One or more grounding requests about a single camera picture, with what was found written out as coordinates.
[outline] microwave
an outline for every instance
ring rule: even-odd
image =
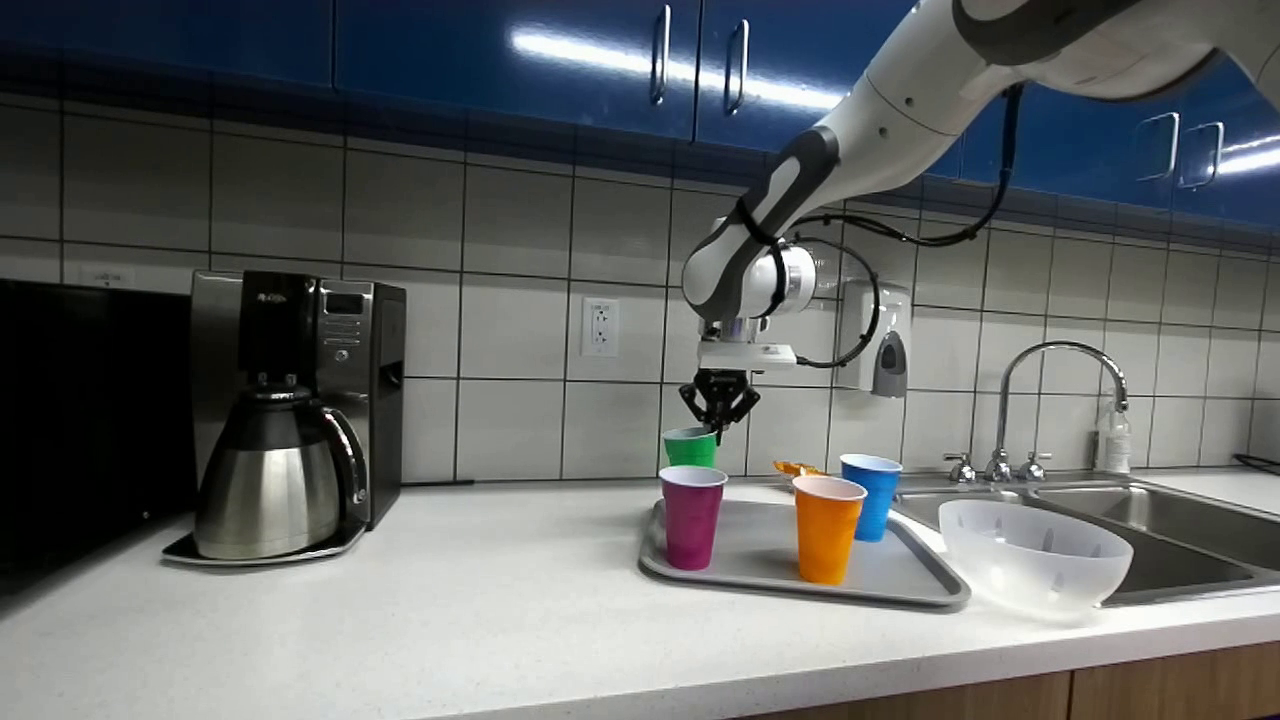
[[[189,296],[0,280],[0,599],[196,507]]]

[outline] sink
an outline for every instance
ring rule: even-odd
[[[1046,479],[990,490],[909,479],[895,514],[936,529],[947,499],[1009,499],[1101,526],[1134,544],[1134,567],[1104,606],[1152,606],[1280,582],[1280,526],[1137,479]]]
[[[1238,514],[1146,479],[1042,486],[1028,505],[1191,544],[1264,571],[1280,571],[1280,520]]]

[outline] pink cup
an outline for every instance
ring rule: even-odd
[[[660,479],[665,479],[668,565],[709,567],[730,475],[718,470],[668,465]]]

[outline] blue cup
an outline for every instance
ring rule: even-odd
[[[864,516],[858,520],[858,540],[879,540],[887,529],[887,507],[895,498],[895,479],[903,475],[903,465],[864,453],[841,455],[841,475],[869,490]]]

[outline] orange cup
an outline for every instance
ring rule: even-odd
[[[858,516],[869,494],[844,475],[797,475],[797,571],[811,583],[844,583]]]

